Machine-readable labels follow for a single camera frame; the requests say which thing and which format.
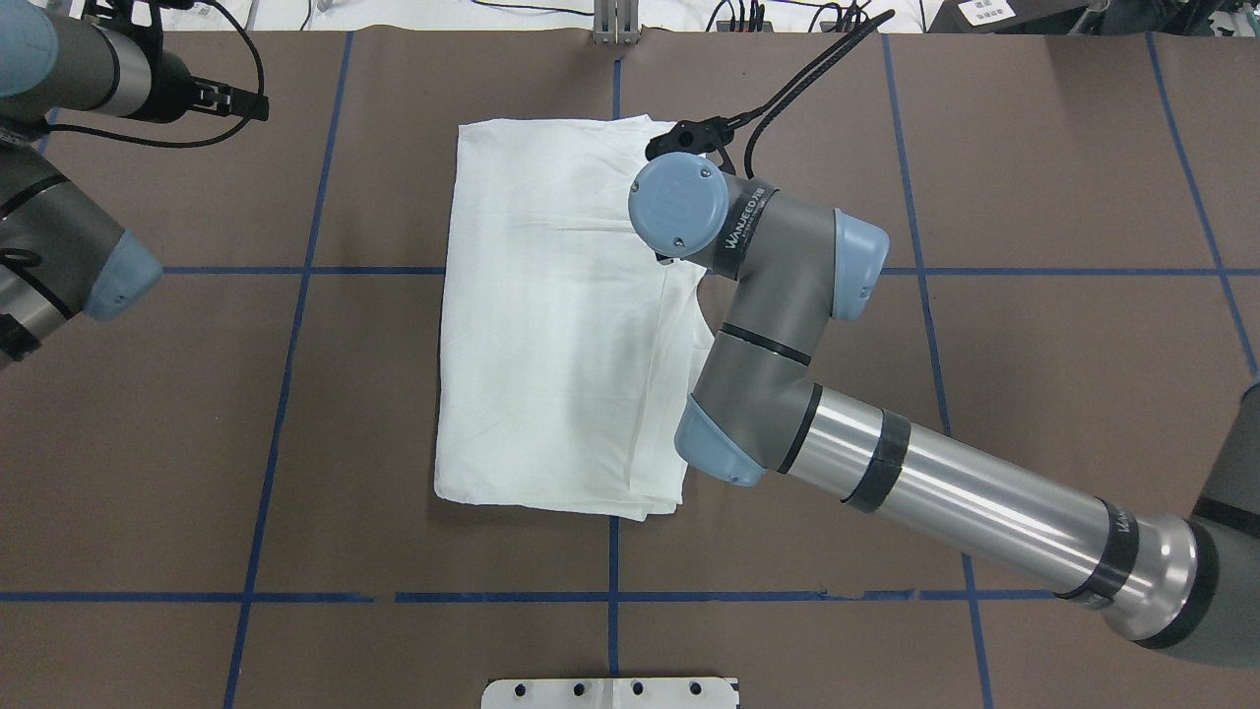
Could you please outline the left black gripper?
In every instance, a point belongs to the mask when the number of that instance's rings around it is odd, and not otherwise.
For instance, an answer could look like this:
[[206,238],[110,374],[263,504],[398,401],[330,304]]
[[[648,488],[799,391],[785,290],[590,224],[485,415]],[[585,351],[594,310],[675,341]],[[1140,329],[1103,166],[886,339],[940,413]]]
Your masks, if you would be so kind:
[[270,99],[248,96],[233,84],[207,78],[194,78],[186,64],[171,52],[163,50],[150,64],[152,89],[142,103],[142,121],[171,123],[188,111],[244,121],[270,118]]

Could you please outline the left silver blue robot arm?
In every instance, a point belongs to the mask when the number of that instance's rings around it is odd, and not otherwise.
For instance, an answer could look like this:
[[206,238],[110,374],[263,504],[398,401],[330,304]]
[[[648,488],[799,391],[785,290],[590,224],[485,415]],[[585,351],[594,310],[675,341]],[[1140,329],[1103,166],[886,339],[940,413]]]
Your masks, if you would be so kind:
[[[165,47],[161,13],[189,1],[87,1],[77,16],[29,1],[5,1],[1,89],[1,359],[35,354],[59,327],[86,315],[125,314],[163,277],[158,256],[37,147],[53,133],[78,133],[135,147],[190,150],[233,139],[270,115],[265,60],[220,1],[215,13],[246,44],[255,87],[194,76]],[[232,118],[224,133],[194,141],[142,139],[50,122],[55,110],[173,123],[190,112]]]

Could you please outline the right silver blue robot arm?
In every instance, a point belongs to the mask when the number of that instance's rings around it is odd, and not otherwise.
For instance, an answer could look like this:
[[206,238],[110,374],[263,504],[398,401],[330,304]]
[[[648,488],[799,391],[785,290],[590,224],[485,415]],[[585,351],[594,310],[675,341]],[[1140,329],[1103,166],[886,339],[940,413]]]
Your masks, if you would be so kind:
[[659,149],[627,212],[662,259],[736,285],[674,434],[689,466],[742,487],[793,476],[1004,565],[1143,649],[1257,667],[1256,385],[1192,513],[1140,516],[813,382],[827,324],[858,319],[873,295],[883,229]]

